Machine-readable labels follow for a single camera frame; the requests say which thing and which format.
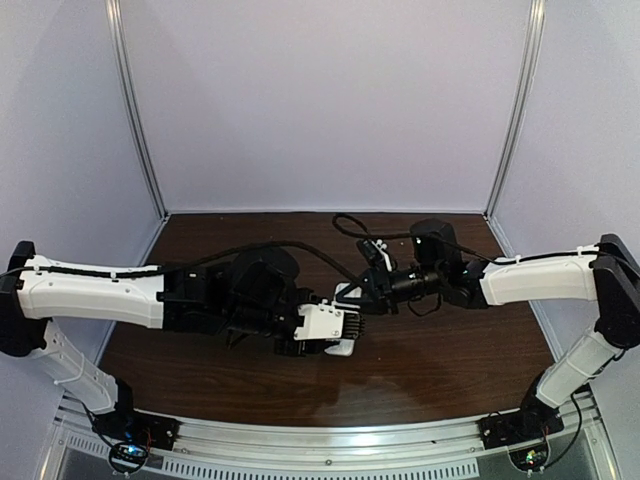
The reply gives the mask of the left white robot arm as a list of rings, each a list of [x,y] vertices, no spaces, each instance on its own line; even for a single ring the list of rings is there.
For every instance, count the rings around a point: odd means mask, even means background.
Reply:
[[[235,342],[264,336],[295,352],[323,350],[341,337],[343,316],[297,287],[298,275],[295,259],[272,246],[213,265],[111,268],[54,261],[21,242],[1,275],[1,351],[39,360],[55,383],[98,418],[129,418],[130,388],[87,360],[55,318],[228,333]]]

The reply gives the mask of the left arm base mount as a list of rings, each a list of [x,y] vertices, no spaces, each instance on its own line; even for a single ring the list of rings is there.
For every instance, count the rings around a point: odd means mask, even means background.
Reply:
[[[91,412],[90,418],[96,434],[166,451],[173,449],[180,427],[177,419],[136,410],[125,413],[112,411],[98,415]]]

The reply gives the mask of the white remote control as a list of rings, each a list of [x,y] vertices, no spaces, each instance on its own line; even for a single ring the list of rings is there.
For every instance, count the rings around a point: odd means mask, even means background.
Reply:
[[[356,340],[364,333],[364,318],[360,305],[344,305],[334,302],[343,312],[342,333],[339,340],[330,340],[324,353],[329,356],[349,357],[353,354]]]

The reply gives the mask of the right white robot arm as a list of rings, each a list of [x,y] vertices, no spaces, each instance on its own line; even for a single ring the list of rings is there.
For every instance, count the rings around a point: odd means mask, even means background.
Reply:
[[[552,415],[615,358],[639,344],[639,266],[615,234],[570,251],[489,258],[460,245],[453,226],[439,219],[413,224],[405,233],[350,231],[369,267],[336,291],[336,300],[369,315],[397,311],[428,295],[468,310],[542,300],[594,302],[594,325],[531,385],[521,411]]]

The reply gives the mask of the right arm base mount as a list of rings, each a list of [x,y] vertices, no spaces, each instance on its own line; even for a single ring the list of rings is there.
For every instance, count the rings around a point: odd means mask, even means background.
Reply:
[[[518,410],[494,412],[477,421],[485,449],[543,439],[564,430],[559,410],[534,399],[523,402]]]

